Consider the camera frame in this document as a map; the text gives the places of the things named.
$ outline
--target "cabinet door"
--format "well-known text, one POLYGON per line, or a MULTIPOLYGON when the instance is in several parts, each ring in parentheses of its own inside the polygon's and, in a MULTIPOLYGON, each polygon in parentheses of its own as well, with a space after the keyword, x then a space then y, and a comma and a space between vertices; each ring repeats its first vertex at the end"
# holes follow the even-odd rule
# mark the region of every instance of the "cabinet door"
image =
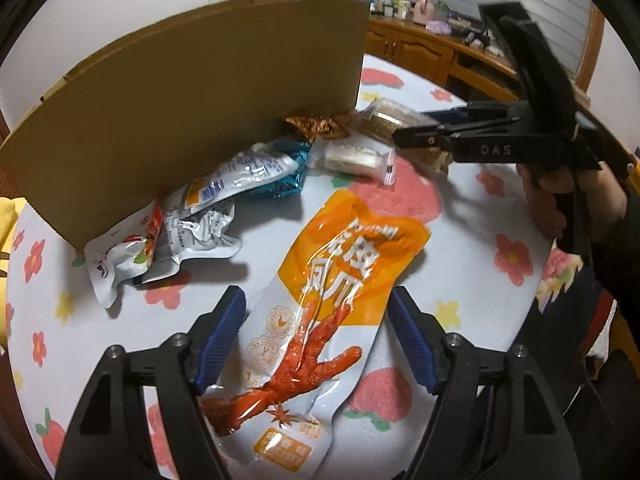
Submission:
POLYGON ((388 27, 369 23, 364 38, 364 51, 380 59, 386 59, 387 53, 390 52, 392 34, 393 31, 388 27))
POLYGON ((436 85, 447 84, 453 60, 451 47, 429 41, 418 35, 400 32, 391 47, 391 61, 428 79, 436 85))

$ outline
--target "cardboard box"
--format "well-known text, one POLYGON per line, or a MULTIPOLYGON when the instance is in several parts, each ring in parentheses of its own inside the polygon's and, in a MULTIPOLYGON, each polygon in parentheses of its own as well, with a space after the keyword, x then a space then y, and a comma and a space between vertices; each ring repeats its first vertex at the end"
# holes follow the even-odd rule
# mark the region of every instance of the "cardboard box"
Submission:
POLYGON ((0 148, 77 250, 257 141, 354 107, 369 8, 235 0, 172 16, 79 63, 0 148))

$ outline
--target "human hand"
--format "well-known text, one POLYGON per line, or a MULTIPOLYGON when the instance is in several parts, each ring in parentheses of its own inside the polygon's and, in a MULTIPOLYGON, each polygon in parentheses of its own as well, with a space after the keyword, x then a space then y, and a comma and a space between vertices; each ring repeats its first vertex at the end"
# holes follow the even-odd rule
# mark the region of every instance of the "human hand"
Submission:
MULTIPOLYGON (((587 197, 591 215, 591 239, 602 242, 610 234, 616 222, 626 214, 626 194, 609 167, 601 162, 601 171, 578 171, 580 189, 587 197)), ((534 221, 542 234, 562 238, 566 217, 558 210, 554 194, 570 193, 575 189, 574 179, 568 167, 547 173, 535 183, 526 166, 517 165, 524 192, 534 221)))

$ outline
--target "floral tablecloth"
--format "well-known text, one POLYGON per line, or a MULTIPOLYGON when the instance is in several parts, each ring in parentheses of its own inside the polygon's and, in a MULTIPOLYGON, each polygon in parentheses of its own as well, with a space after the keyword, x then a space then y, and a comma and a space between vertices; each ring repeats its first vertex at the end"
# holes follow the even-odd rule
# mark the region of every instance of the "floral tablecloth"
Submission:
MULTIPOLYGON (((417 110, 463 103, 431 82, 365 56, 358 108, 377 96, 417 110)), ((399 283, 447 330, 477 346, 510 346, 536 295, 550 242, 532 222, 509 166, 454 164, 448 178, 425 178, 400 160, 393 189, 316 174, 299 196, 240 199, 228 231, 242 239, 235 257, 187 261, 160 286, 126 283, 109 310, 94 297, 83 257, 27 206, 10 259, 9 346, 24 417, 49 471, 55 471, 76 402, 107 346, 151 348, 187 331, 229 284, 244 288, 251 307, 300 229, 338 187, 348 187, 376 212, 428 224, 432 237, 399 283)), ((175 477, 152 388, 145 389, 145 400, 160 471, 175 477)), ((410 463, 433 403, 416 385, 385 320, 360 383, 334 417, 334 441, 314 478, 391 479, 410 463)), ((229 469, 234 478, 256 478, 233 460, 229 469)))

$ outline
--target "white wall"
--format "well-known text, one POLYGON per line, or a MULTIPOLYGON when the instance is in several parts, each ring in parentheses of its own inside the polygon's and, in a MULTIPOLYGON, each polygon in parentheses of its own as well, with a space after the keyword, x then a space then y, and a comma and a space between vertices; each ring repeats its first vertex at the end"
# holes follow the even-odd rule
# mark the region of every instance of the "white wall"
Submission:
POLYGON ((640 72, 609 22, 587 95, 591 111, 623 144, 640 146, 640 72))
POLYGON ((208 0, 48 0, 0 67, 10 128, 76 63, 106 44, 208 0))

